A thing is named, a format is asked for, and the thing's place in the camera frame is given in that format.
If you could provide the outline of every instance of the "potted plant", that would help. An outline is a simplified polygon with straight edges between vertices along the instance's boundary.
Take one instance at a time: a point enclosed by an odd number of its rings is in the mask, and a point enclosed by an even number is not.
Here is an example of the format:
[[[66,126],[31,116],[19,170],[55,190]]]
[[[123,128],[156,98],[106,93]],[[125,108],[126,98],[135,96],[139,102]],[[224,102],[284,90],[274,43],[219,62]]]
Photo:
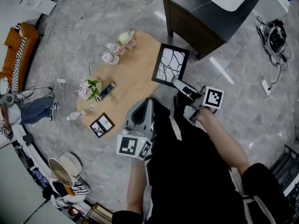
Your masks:
[[[97,102],[97,97],[102,92],[102,84],[99,80],[86,80],[80,84],[80,89],[78,90],[79,96],[84,100],[95,99]]]

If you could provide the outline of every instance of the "hand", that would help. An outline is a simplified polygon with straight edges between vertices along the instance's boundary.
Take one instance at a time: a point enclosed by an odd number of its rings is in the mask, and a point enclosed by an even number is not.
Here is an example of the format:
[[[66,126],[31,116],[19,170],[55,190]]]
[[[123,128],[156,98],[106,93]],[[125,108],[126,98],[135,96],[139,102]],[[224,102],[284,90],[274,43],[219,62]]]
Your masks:
[[[199,110],[199,115],[197,116],[197,120],[202,124],[209,117],[214,116],[213,112],[209,107],[203,107]]]

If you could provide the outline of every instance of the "flower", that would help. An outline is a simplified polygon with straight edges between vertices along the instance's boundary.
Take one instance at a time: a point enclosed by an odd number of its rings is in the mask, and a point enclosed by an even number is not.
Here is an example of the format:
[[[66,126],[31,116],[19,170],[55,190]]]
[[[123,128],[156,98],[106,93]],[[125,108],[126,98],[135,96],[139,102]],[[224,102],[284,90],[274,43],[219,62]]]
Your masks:
[[[90,111],[94,111],[94,108],[95,108],[94,103],[91,103],[91,104],[88,106],[88,108],[89,108]]]
[[[96,100],[95,96],[100,94],[96,86],[98,82],[99,81],[97,80],[94,81],[86,80],[85,82],[81,83],[80,89],[78,90],[79,96],[84,100],[90,100],[92,98]]]

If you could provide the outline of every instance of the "marble floor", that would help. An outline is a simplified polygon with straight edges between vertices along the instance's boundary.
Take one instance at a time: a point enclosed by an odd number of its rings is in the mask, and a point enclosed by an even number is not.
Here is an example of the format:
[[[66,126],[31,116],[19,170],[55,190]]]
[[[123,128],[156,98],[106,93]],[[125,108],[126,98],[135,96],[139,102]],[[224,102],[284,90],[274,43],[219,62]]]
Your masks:
[[[41,120],[35,126],[27,126],[36,145],[46,158],[69,148],[80,159],[87,171],[84,180],[92,192],[87,199],[99,202],[112,211],[126,208],[126,192],[130,173],[130,159],[115,153],[115,140],[98,139],[80,120],[68,122],[66,116],[76,110],[77,89],[80,81],[88,78],[88,65],[81,47],[78,30],[81,29],[84,49],[88,60],[93,60],[91,70],[100,63],[107,42],[129,28],[152,35],[160,42],[173,44],[191,51],[183,80],[196,88],[212,85],[225,91],[222,108],[217,117],[229,133],[242,145],[252,163],[262,162],[270,166],[280,155],[285,143],[294,140],[294,124],[298,111],[298,49],[299,16],[294,7],[281,18],[285,23],[287,42],[291,49],[288,70],[282,72],[271,96],[265,99],[260,82],[274,82],[278,67],[271,65],[256,32],[253,16],[249,16],[230,42],[209,56],[198,61],[193,48],[174,34],[167,36],[162,0],[56,0],[57,6],[50,16],[45,16],[40,25],[43,34],[51,24],[48,37],[42,40],[30,68],[26,87],[53,86],[56,78],[67,78],[59,63],[58,54],[71,77],[66,91],[59,89],[55,96],[60,110],[54,120]],[[35,98],[47,94],[39,90]],[[155,95],[173,111],[173,88],[160,86]]]

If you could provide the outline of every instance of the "round wooden table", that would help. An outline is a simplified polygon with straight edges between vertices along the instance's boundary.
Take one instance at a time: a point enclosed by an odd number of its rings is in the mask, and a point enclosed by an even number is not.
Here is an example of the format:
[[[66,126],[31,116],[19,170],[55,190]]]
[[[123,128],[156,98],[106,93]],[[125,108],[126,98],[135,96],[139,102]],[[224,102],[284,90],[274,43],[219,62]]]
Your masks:
[[[93,80],[100,80],[103,89],[110,82],[115,82],[115,88],[99,102],[95,103],[94,111],[89,111],[88,106],[92,101],[78,99],[77,109],[86,110],[82,117],[84,124],[91,130],[90,125],[105,113],[115,127],[104,135],[106,138],[114,137],[123,125],[127,111],[139,100],[148,97],[158,86],[151,81],[154,67],[161,43],[152,36],[143,33],[135,33],[136,46],[132,50],[126,49],[120,57],[118,65],[101,63],[91,76]]]

